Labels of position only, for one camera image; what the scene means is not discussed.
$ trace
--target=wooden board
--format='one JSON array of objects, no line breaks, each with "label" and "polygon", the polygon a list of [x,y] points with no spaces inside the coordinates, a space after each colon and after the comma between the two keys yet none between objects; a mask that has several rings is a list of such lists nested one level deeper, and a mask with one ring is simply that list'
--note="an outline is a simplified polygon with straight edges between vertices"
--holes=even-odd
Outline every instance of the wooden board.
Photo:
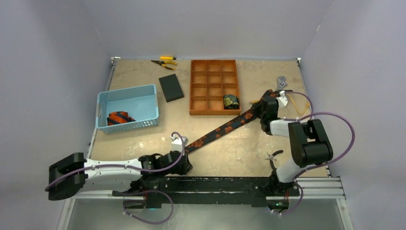
[{"label": "wooden board", "polygon": [[225,109],[223,96],[240,98],[235,60],[192,60],[190,115],[239,115],[239,109]]},{"label": "wooden board", "polygon": [[[178,131],[187,136],[189,143],[226,123],[230,116],[190,116],[188,97],[167,103],[158,78],[175,73],[185,95],[190,94],[191,61],[176,60],[175,71],[167,70],[150,60],[119,60],[110,90],[147,84],[157,86],[159,125],[125,132],[105,134],[97,131],[91,158],[99,161],[123,161],[153,153],[166,154],[170,150],[170,134]],[[237,72],[242,95],[241,110],[248,110],[252,100],[258,100],[268,90],[275,90],[278,76],[286,76],[287,89],[305,92],[299,67],[295,61],[237,60]],[[292,95],[299,110],[306,99]],[[278,112],[279,117],[295,118],[299,115],[289,101]],[[188,176],[269,176],[271,166],[266,153],[284,150],[276,157],[275,166],[290,157],[288,138],[268,136],[261,130],[259,120],[230,132],[223,138],[189,155],[193,170]],[[310,170],[302,176],[326,177],[325,168]]]}]

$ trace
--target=orange sorting tray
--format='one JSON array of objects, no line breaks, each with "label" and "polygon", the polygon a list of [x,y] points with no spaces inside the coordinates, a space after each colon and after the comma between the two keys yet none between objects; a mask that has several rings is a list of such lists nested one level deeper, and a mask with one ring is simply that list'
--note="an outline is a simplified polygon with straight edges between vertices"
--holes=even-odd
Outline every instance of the orange sorting tray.
[{"label": "orange sorting tray", "polygon": [[240,99],[235,60],[192,60],[190,115],[240,115],[239,109],[224,109],[223,96]]}]

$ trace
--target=orange and black necktie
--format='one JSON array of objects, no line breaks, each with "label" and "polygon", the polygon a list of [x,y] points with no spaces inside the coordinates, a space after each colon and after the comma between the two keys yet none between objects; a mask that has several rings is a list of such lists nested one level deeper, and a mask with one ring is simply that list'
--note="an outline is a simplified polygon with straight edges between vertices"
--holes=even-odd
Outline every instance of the orange and black necktie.
[{"label": "orange and black necktie", "polygon": [[[264,98],[265,96],[271,96],[271,97],[276,97],[276,92],[273,90],[267,90],[261,97]],[[186,153],[192,153],[196,151],[197,149],[203,147],[204,145],[207,145],[208,143],[215,141],[227,133],[236,130],[237,128],[248,124],[249,122],[255,120],[257,116],[255,115],[255,111],[253,109],[248,109],[247,111],[243,112],[241,115],[233,118],[229,122],[223,124],[222,126],[219,126],[215,130],[207,133],[203,137],[197,139],[194,141],[192,144],[188,145],[185,147],[185,152]]]},{"label": "orange and black necktie", "polygon": [[124,111],[112,112],[109,114],[109,117],[107,118],[107,124],[109,126],[133,121],[135,120],[132,117],[129,117],[128,113]]}]

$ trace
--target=rolled necktie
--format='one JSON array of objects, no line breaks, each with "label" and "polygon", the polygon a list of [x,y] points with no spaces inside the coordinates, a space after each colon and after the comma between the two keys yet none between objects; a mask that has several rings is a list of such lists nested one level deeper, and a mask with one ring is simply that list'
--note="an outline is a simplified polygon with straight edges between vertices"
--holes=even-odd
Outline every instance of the rolled necktie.
[{"label": "rolled necktie", "polygon": [[238,97],[232,94],[226,94],[223,96],[224,109],[239,109],[240,105]]},{"label": "rolled necktie", "polygon": [[109,117],[107,118],[107,125],[112,126],[133,121],[135,120],[132,117],[129,117],[127,112],[118,111],[109,113]]}]

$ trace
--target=yellow-handled pliers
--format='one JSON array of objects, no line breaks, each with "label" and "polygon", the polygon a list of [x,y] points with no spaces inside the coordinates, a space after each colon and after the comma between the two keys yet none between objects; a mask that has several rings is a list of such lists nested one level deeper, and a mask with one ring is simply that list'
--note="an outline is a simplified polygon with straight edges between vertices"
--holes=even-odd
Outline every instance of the yellow-handled pliers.
[{"label": "yellow-handled pliers", "polygon": [[176,62],[174,62],[174,61],[154,61],[154,60],[151,60],[152,62],[154,62],[154,63],[156,63],[156,64],[158,64],[158,65],[160,65],[160,66],[163,66],[164,68],[166,68],[166,69],[170,69],[170,70],[175,70],[175,68],[172,68],[172,67],[168,67],[168,66],[166,66],[166,64],[172,64],[172,65],[178,65]]}]

